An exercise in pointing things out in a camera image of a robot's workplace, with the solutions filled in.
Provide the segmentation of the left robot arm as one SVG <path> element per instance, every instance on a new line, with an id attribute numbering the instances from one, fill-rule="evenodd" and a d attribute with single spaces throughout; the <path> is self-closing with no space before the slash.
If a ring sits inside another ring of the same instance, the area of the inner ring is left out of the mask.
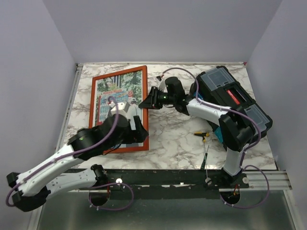
<path id="1" fill-rule="evenodd" d="M 11 191 L 7 194 L 6 205 L 28 212 L 60 193 L 112 186 L 102 165 L 94 164 L 81 172 L 67 171 L 122 144 L 143 143 L 148 131 L 138 116 L 133 119 L 134 129 L 123 115 L 113 115 L 99 126 L 81 129 L 59 151 L 36 167 L 24 173 L 8 174 Z"/>

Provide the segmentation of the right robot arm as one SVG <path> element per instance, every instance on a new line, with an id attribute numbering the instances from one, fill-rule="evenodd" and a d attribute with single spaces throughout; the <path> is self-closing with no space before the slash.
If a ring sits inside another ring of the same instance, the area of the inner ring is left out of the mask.
<path id="1" fill-rule="evenodd" d="M 153 86 L 139 107 L 158 110 L 164 105 L 172 105 L 180 113 L 202 118 L 220 127 L 227 150 L 221 183 L 227 188 L 237 184 L 244 150 L 256 134 L 251 118 L 228 106 L 215 105 L 186 94 L 177 77 L 162 80 L 159 87 Z"/>

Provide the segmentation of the red wooden photo frame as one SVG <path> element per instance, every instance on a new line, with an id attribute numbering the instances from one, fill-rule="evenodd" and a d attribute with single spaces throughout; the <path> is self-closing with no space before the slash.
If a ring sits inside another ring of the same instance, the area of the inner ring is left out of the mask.
<path id="1" fill-rule="evenodd" d="M 148 131 L 148 111 L 139 108 L 147 92 L 146 66 L 93 77 L 89 127 L 101 125 L 108 117 L 116 113 L 116 105 L 108 100 L 109 96 L 112 96 L 116 99 L 119 113 L 128 119 L 131 129 L 136 129 L 137 122 L 133 118 L 137 117 Z"/>

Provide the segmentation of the green black precision screwdriver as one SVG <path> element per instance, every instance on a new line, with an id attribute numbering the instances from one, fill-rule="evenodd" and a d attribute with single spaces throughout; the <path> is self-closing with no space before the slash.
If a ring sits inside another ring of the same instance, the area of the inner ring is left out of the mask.
<path id="1" fill-rule="evenodd" d="M 208 150 L 209 150 L 209 146 L 205 147 L 205 145 L 204 145 L 203 147 L 204 147 L 204 157 L 203 157 L 203 161 L 202 161 L 202 164 L 201 164 L 201 170 L 205 170 L 206 169 Z"/>

